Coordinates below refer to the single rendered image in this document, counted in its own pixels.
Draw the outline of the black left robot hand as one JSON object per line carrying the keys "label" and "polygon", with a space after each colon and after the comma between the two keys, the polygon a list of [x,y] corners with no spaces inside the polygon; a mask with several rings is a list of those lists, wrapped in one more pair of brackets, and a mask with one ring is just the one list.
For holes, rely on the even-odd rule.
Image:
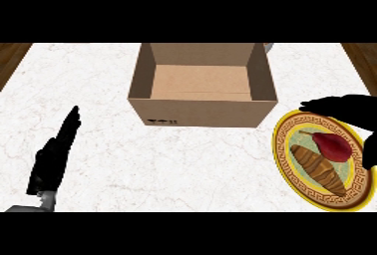
{"label": "black left robot hand", "polygon": [[35,163],[29,175],[26,194],[37,195],[39,191],[56,191],[62,182],[68,155],[81,125],[78,107],[72,107],[57,135],[51,137],[35,153]]}

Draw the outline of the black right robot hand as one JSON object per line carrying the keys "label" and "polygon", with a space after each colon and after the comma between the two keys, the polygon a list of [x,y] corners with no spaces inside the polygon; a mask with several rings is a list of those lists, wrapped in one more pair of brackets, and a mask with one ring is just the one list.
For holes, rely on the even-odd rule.
{"label": "black right robot hand", "polygon": [[365,95],[346,95],[325,97],[301,102],[298,108],[371,131],[363,141],[362,167],[369,170],[377,166],[377,97]]}

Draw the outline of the red pear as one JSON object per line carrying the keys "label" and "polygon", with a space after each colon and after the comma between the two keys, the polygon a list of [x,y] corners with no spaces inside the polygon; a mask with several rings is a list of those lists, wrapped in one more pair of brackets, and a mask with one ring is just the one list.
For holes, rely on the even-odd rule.
{"label": "red pear", "polygon": [[307,134],[316,144],[322,156],[334,162],[346,162],[351,155],[351,147],[346,139],[335,133],[307,132]]}

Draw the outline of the yellow patterned plate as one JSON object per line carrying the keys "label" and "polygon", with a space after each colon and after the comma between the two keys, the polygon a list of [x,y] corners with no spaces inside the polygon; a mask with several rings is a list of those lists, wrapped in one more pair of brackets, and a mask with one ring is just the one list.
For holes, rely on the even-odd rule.
{"label": "yellow patterned plate", "polygon": [[[346,161],[322,156],[312,135],[337,134],[351,153]],[[279,173],[300,197],[328,211],[356,211],[377,190],[377,172],[362,167],[363,141],[350,126],[334,118],[300,110],[279,119],[272,134],[272,152]]]}

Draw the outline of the open cardboard box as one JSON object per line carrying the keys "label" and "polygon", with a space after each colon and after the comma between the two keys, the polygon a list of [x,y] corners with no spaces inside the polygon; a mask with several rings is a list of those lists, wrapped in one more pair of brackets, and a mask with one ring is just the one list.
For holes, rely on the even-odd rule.
{"label": "open cardboard box", "polygon": [[144,43],[128,102],[147,126],[254,128],[276,105],[260,43]]}

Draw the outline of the brown striped croissant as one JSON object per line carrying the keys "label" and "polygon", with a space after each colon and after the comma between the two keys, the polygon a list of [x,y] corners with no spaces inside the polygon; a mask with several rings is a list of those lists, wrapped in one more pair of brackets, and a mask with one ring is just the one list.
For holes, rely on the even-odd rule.
{"label": "brown striped croissant", "polygon": [[343,197],[346,194],[344,184],[328,159],[297,144],[291,146],[289,151],[309,177],[334,195]]}

